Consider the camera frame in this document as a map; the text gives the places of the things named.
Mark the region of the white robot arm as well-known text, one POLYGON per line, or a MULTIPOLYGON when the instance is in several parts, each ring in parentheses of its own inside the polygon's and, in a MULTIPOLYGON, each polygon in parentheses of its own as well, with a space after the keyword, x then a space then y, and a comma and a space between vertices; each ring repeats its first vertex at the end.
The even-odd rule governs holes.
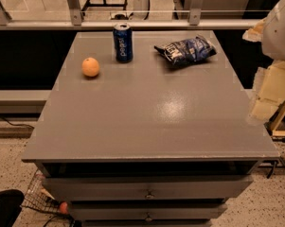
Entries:
POLYGON ((243 33, 248 42, 261 42, 262 53, 273 63, 259 68, 254 77, 248 118, 267 122, 285 101, 285 0, 279 0, 269 14, 243 33))

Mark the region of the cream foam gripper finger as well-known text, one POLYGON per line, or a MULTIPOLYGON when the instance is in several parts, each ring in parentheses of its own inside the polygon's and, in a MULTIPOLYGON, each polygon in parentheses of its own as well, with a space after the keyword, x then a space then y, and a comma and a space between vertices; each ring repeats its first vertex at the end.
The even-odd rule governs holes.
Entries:
POLYGON ((259 67, 254 77, 249 116, 267 122, 285 101, 285 61, 259 67))
POLYGON ((265 19, 260 20, 253 27, 246 30, 243 33, 242 38, 248 42, 253 42, 253 43, 261 42, 264 25, 265 25, 265 19))

